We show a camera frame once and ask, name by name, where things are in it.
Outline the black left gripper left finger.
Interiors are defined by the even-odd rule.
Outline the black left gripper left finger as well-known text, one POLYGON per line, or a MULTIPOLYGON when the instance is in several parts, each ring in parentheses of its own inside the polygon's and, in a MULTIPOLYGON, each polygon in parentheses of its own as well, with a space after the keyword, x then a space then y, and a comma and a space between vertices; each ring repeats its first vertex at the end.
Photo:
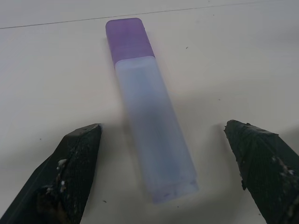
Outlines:
POLYGON ((102 135, 92 124, 65 135, 0 218, 0 224, 80 224, 102 135))

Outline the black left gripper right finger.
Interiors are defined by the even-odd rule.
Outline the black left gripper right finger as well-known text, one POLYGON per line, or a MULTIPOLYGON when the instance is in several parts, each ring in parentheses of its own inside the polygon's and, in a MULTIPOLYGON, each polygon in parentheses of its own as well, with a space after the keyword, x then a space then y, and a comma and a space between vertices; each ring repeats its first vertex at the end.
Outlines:
POLYGON ((299 224, 299 155, 276 133, 237 120, 224 132, 235 155, 242 187, 267 224, 299 224))

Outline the purple-capped translucent marker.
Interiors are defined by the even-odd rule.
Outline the purple-capped translucent marker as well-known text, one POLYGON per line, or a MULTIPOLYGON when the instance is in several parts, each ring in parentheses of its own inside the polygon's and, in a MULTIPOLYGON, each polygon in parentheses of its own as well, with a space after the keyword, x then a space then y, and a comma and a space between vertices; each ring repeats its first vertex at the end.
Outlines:
POLYGON ((106 35, 152 201, 196 192, 196 171, 142 21, 108 21, 106 35))

